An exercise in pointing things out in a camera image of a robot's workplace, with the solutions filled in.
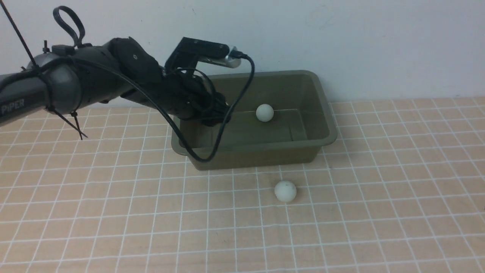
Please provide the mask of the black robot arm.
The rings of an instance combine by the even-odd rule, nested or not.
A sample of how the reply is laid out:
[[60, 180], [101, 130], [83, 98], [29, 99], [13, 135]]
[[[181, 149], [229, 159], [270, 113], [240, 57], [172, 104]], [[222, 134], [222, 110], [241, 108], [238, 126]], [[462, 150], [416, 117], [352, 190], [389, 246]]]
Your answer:
[[182, 38], [165, 66], [133, 38], [104, 45], [54, 45], [35, 57], [42, 76], [27, 70], [1, 76], [1, 125], [39, 110], [67, 115], [123, 98], [205, 126], [223, 121], [229, 106], [210, 83], [194, 75], [199, 62], [236, 68], [236, 47]]

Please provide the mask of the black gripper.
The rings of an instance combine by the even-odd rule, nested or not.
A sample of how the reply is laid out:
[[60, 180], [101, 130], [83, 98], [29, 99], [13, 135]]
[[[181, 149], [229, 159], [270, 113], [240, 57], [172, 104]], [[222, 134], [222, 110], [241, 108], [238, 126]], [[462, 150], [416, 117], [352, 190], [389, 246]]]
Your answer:
[[200, 120], [203, 126], [213, 127], [224, 123], [229, 110], [224, 95], [214, 91], [213, 85], [206, 88], [200, 76], [177, 72], [160, 76], [154, 83], [138, 85], [150, 95], [152, 101], [136, 89], [123, 93], [121, 97], [153, 109], [159, 106], [182, 120]]

